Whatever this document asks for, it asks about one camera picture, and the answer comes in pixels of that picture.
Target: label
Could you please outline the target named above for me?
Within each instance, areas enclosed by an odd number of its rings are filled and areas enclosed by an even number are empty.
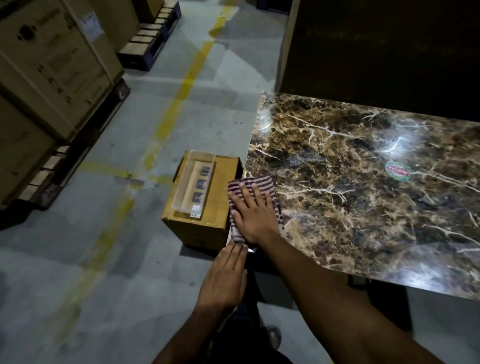
[[[410,167],[402,162],[389,160],[385,163],[387,174],[397,181],[407,181],[410,179]]]
[[[202,212],[200,210],[200,205],[193,205],[192,206],[192,213],[190,214],[191,218],[200,218],[202,216]]]
[[[83,19],[80,19],[80,24],[82,25],[82,29],[89,42],[93,42],[104,33],[94,12],[91,12],[84,16]]]

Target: concrete floor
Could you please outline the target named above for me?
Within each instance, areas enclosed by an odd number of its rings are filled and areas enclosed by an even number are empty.
[[[0,231],[1,363],[149,364],[189,316],[211,262],[184,248],[160,216],[185,150],[246,158],[287,20],[251,2],[233,1],[228,13],[231,1],[181,1],[183,18],[153,69],[127,71],[132,94],[55,204]],[[211,31],[222,11],[228,21]],[[211,36],[188,96],[174,100]],[[158,183],[125,199],[122,175],[142,171],[172,103],[179,112],[153,167],[135,175]],[[294,363],[329,363],[279,278],[257,280],[270,303],[259,304],[263,320],[282,330],[280,351]],[[447,363],[480,362],[479,303],[408,293],[418,342]]]

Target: table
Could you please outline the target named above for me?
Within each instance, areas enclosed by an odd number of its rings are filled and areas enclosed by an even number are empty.
[[[246,176],[325,268],[480,300],[480,124],[262,92]]]

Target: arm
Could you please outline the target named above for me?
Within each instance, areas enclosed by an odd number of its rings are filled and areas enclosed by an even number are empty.
[[[190,363],[198,357],[208,337],[243,298],[247,253],[247,246],[233,241],[220,251],[205,276],[192,315],[152,364]]]
[[[290,290],[308,327],[336,364],[441,363],[410,336],[364,302],[335,274],[291,246],[278,233],[272,198],[255,198],[240,186],[245,202],[230,194],[240,213],[233,219],[243,237],[259,245]]]

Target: clear plastic container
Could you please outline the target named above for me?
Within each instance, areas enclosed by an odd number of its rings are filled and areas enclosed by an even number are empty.
[[[191,150],[183,167],[172,207],[200,218],[215,167],[215,154]]]

